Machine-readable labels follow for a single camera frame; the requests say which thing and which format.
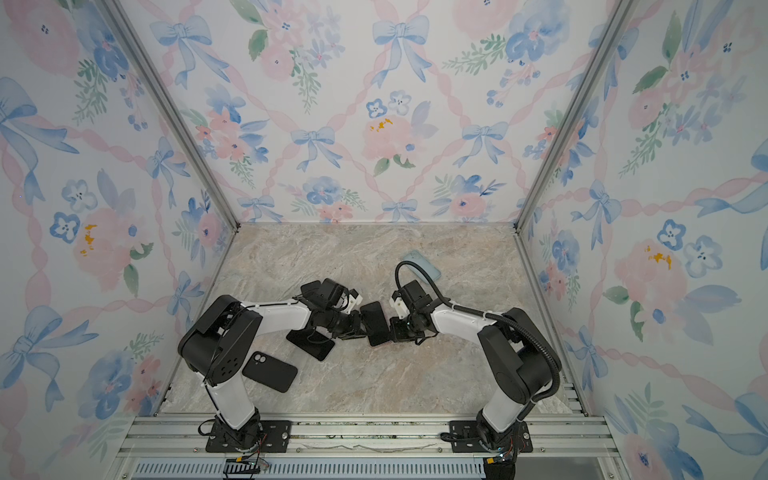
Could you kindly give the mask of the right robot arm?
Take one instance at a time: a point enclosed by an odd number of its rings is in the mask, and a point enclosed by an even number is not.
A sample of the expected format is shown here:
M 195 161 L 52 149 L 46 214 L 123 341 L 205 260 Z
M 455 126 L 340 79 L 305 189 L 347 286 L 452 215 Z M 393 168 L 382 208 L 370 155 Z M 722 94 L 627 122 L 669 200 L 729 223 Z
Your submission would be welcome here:
M 497 389 L 477 416 L 475 441 L 488 451 L 509 451 L 527 415 L 560 389 L 562 364 L 529 315 L 520 308 L 505 313 L 481 311 L 436 300 L 389 304 L 397 342 L 423 343 L 439 334 L 478 344 Z

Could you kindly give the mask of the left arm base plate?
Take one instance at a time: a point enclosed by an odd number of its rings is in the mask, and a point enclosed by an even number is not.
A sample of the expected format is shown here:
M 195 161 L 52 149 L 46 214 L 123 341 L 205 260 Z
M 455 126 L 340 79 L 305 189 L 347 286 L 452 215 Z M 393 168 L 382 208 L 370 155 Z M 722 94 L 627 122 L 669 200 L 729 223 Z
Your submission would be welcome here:
M 289 420 L 249 421 L 235 430 L 223 420 L 215 418 L 207 438 L 207 453 L 286 453 L 293 423 Z

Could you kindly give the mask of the purple-edged black phone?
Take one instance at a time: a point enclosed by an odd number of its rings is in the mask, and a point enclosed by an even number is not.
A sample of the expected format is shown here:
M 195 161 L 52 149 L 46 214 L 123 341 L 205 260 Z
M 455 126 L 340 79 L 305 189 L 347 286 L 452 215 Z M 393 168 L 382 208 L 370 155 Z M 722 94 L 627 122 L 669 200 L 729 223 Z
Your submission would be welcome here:
M 384 345 L 392 340 L 388 319 L 379 302 L 371 302 L 360 307 L 361 323 L 371 347 Z

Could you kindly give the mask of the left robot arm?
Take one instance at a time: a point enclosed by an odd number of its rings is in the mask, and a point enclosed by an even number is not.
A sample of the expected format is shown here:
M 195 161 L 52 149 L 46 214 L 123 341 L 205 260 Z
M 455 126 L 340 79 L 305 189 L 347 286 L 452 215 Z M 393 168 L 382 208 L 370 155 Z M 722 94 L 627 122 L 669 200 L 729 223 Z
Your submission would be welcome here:
M 355 290 L 328 297 L 249 304 L 230 295 L 218 297 L 182 337 L 178 354 L 201 380 L 216 410 L 214 426 L 239 442 L 242 449 L 257 438 L 259 414 L 249 399 L 243 370 L 259 335 L 282 332 L 300 350 L 323 361 L 340 337 L 366 333 L 352 314 L 362 304 Z

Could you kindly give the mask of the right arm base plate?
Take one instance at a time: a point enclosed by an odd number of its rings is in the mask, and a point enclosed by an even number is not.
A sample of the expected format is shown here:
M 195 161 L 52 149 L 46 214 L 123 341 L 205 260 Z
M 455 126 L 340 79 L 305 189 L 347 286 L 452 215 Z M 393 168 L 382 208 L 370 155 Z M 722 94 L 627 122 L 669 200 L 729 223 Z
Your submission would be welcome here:
M 506 455 L 533 451 L 528 425 L 520 421 L 497 432 L 485 421 L 452 420 L 448 422 L 448 431 L 442 432 L 440 438 L 451 445 L 454 453 Z

